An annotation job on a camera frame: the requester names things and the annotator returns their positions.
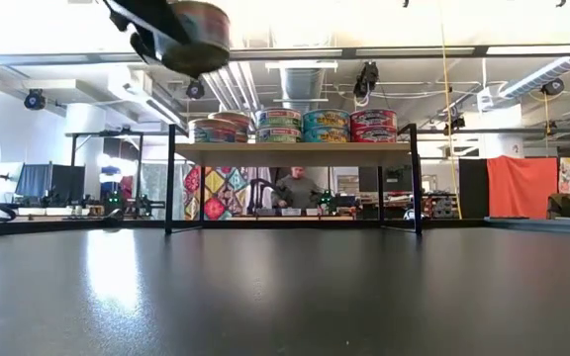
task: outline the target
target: pillar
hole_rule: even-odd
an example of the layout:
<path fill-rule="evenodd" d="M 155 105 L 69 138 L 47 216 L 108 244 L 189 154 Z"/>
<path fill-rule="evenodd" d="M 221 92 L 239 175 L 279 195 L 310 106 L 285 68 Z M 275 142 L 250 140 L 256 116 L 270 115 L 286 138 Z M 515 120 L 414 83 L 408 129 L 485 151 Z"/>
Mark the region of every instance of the pillar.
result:
<path fill-rule="evenodd" d="M 89 104 L 67 105 L 66 120 L 68 133 L 98 133 L 105 129 L 105 111 Z M 77 145 L 85 139 L 81 136 Z M 103 145 L 103 138 L 91 137 L 76 151 L 76 165 L 85 166 L 85 194 L 96 198 L 100 196 L 100 167 L 96 159 L 103 153 Z"/>

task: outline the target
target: security camera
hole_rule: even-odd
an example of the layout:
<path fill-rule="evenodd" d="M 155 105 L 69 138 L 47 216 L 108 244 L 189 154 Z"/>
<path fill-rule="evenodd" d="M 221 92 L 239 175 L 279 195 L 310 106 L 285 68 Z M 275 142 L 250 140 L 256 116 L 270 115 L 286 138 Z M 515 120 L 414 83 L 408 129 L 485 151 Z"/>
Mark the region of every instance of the security camera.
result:
<path fill-rule="evenodd" d="M 204 85 L 200 80 L 191 79 L 188 88 L 186 88 L 186 95 L 191 99 L 200 99 L 204 96 Z"/>
<path fill-rule="evenodd" d="M 43 89 L 30 89 L 30 94 L 24 100 L 24 106 L 29 110 L 42 110 L 46 108 L 46 97 Z"/>

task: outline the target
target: shelf leg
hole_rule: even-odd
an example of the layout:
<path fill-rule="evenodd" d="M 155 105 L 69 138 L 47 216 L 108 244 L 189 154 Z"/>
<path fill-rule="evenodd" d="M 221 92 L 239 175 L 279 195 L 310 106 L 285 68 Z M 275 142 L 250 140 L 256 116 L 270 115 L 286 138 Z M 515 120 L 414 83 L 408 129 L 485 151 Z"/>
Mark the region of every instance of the shelf leg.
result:
<path fill-rule="evenodd" d="M 422 167 L 417 151 L 417 124 L 409 124 L 411 136 L 411 165 L 413 166 L 413 210 L 415 211 L 415 233 L 422 236 Z"/>
<path fill-rule="evenodd" d="M 384 225 L 384 167 L 377 167 L 377 202 L 379 203 L 377 220 L 380 225 Z"/>
<path fill-rule="evenodd" d="M 204 205 L 206 203 L 206 166 L 202 165 L 199 174 L 199 222 L 204 223 Z"/>
<path fill-rule="evenodd" d="M 173 228 L 173 191 L 175 190 L 175 125 L 168 127 L 168 167 L 166 170 L 166 216 L 164 233 L 170 235 Z"/>

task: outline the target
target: red can label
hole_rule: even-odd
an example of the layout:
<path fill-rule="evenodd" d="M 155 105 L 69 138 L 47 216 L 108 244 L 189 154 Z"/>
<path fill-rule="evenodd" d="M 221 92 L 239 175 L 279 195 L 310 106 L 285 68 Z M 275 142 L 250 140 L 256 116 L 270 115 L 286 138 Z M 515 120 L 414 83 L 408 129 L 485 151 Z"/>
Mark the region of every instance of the red can label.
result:
<path fill-rule="evenodd" d="M 351 114 L 351 130 L 384 127 L 397 128 L 397 116 L 390 110 L 364 110 Z"/>
<path fill-rule="evenodd" d="M 353 132 L 353 142 L 396 142 L 397 132 L 389 128 L 367 128 Z"/>

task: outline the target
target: stacked tuna cans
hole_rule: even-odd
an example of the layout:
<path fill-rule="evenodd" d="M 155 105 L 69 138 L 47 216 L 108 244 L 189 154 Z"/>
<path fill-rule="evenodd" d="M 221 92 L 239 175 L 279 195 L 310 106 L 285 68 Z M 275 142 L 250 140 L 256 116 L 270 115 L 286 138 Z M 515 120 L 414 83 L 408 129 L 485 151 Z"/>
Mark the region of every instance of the stacked tuna cans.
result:
<path fill-rule="evenodd" d="M 237 126 L 226 120 L 197 119 L 188 123 L 193 143 L 235 142 Z"/>
<path fill-rule="evenodd" d="M 295 143 L 303 139 L 301 113 L 291 109 L 265 109 L 258 116 L 257 142 Z"/>
<path fill-rule="evenodd" d="M 303 115 L 305 142 L 349 142 L 349 114 L 315 110 Z"/>
<path fill-rule="evenodd" d="M 213 113 L 208 119 L 223 120 L 233 123 L 236 126 L 234 142 L 247 142 L 247 132 L 249 131 L 249 123 L 251 118 L 236 112 L 220 112 Z"/>
<path fill-rule="evenodd" d="M 351 141 L 396 142 L 397 115 L 390 110 L 362 110 L 351 114 Z"/>

